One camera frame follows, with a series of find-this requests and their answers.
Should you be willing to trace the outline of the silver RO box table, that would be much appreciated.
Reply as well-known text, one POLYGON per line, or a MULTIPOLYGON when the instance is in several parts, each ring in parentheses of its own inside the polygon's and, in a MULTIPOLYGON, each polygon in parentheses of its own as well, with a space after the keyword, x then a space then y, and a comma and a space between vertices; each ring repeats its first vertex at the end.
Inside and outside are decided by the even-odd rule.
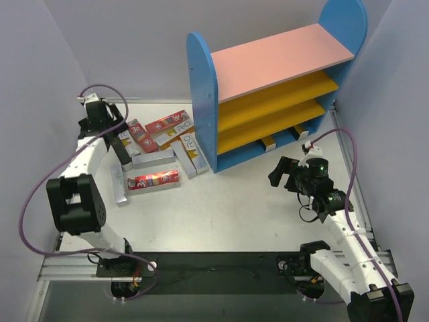
POLYGON ((301 125, 295 125, 294 127, 292 127, 291 131, 296 141, 306 139, 309 134, 309 131, 301 125))

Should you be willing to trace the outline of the silver RO toothpaste box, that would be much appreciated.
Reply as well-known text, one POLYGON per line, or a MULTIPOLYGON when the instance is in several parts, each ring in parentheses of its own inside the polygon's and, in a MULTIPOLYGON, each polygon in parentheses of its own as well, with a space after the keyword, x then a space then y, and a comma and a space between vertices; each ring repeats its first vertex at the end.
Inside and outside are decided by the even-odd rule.
POLYGON ((271 136, 261 138, 261 145, 263 146, 265 152, 270 152, 276 149, 276 141, 271 136))

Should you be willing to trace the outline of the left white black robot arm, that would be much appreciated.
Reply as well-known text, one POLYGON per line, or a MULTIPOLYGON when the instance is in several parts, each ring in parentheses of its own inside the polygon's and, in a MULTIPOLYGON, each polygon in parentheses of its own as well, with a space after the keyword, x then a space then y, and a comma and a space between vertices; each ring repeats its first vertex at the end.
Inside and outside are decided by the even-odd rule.
POLYGON ((120 169, 130 169, 131 156, 119 138, 125 124, 114 104, 86 99, 83 106, 86 117, 78 123, 77 155, 58 178, 46 183, 54 225, 59 232, 89 243, 100 266, 127 276, 135 270, 136 259, 129 242, 107 225, 107 211, 94 179, 109 150, 116 153, 120 169))

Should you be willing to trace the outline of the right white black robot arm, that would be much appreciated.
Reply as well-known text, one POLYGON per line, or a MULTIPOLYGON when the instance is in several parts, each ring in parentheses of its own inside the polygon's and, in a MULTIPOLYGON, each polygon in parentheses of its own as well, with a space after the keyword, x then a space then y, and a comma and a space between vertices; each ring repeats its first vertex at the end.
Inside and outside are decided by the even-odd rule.
POLYGON ((299 269, 320 275, 347 306, 350 321, 407 321, 414 301, 408 283, 400 283, 359 225, 346 193, 334 187, 328 176, 328 160, 304 162, 280 158, 269 174, 271 186, 288 175, 285 189, 308 197, 307 208, 330 231, 345 256, 343 264, 323 241, 303 244, 297 257, 299 269))

